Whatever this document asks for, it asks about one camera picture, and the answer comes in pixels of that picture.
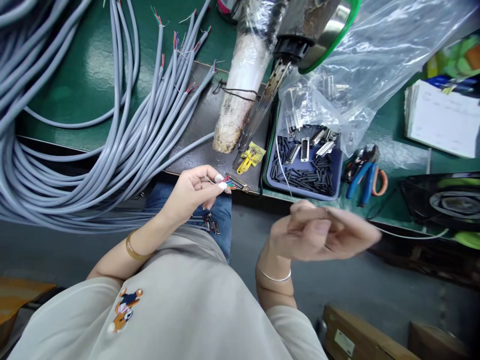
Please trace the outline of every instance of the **floor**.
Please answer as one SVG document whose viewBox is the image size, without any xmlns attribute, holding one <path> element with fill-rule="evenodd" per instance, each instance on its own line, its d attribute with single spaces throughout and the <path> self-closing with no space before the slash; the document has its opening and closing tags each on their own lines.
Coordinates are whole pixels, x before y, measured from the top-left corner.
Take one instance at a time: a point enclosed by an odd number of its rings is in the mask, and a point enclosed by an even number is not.
<svg viewBox="0 0 480 360">
<path fill-rule="evenodd" d="M 230 265 L 255 295 L 254 268 L 270 226 L 287 214 L 289 203 L 274 199 L 234 198 Z M 123 234 L 81 236 L 46 228 L 0 222 L 0 275 L 69 287 Z M 476 338 L 480 293 L 422 274 L 392 267 L 363 253 L 349 260 L 294 263 L 298 308 L 314 323 L 327 303 L 350 311 L 406 346 L 409 321 L 438 325 L 441 294 L 446 328 L 471 343 Z"/>
</svg>

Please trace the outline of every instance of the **right hand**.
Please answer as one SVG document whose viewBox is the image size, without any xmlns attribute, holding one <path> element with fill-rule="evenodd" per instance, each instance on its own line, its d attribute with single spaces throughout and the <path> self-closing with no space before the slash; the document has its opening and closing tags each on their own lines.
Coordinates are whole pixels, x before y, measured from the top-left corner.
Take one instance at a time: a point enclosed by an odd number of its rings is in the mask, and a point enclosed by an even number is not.
<svg viewBox="0 0 480 360">
<path fill-rule="evenodd" d="M 316 207 L 306 200 L 293 204 L 290 214 L 273 224 L 269 239 L 270 248 L 286 259 L 348 259 L 382 236 L 375 226 L 351 212 Z"/>
</svg>

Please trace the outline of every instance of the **notebook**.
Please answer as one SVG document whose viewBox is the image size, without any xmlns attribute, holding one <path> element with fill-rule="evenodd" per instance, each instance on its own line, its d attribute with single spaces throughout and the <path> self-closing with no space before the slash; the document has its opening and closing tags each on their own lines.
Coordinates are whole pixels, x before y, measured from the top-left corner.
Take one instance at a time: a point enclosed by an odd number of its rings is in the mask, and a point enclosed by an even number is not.
<svg viewBox="0 0 480 360">
<path fill-rule="evenodd" d="M 431 148 L 474 158 L 480 128 L 479 99 L 418 80 L 405 90 L 405 136 Z"/>
</svg>

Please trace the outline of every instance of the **left hand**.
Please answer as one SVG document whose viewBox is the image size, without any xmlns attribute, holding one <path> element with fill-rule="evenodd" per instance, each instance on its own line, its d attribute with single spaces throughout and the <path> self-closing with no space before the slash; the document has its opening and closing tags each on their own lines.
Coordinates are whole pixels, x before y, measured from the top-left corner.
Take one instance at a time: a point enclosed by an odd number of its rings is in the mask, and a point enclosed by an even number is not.
<svg viewBox="0 0 480 360">
<path fill-rule="evenodd" d="M 225 182 L 220 182 L 222 179 L 223 176 L 210 165 L 183 171 L 160 213 L 181 225 L 190 219 L 200 204 L 204 209 L 211 209 L 217 196 L 227 188 Z"/>
<path fill-rule="evenodd" d="M 375 226 L 339 208 L 316 207 L 300 200 L 290 207 L 290 213 L 273 224 L 269 239 L 274 253 L 286 259 L 348 259 L 381 238 Z"/>
</svg>

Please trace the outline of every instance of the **jeans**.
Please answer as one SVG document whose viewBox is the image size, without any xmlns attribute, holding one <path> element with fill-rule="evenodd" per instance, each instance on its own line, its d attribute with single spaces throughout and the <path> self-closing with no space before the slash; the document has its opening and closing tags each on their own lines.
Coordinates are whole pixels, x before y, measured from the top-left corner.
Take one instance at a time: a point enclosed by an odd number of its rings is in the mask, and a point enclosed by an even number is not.
<svg viewBox="0 0 480 360">
<path fill-rule="evenodd" d="M 167 199 L 172 193 L 173 189 L 174 189 L 174 186 L 169 183 L 157 182 L 155 184 L 155 187 L 153 188 L 153 191 L 151 192 L 150 196 L 146 201 L 145 209 L 155 208 L 160 210 L 161 208 L 163 208 L 165 203 L 167 202 Z M 210 235 L 220 247 L 228 263 L 230 261 L 230 246 L 232 244 L 232 197 L 231 195 L 222 193 L 221 195 L 217 196 L 211 210 L 207 210 L 207 209 L 203 210 L 202 205 L 200 205 L 193 212 L 193 215 L 205 217 L 210 212 L 211 212 L 211 217 L 213 221 L 218 224 L 218 228 L 220 230 L 220 235 L 216 235 L 213 230 L 210 232 Z M 187 221 L 186 224 L 201 226 L 203 222 Z"/>
</svg>

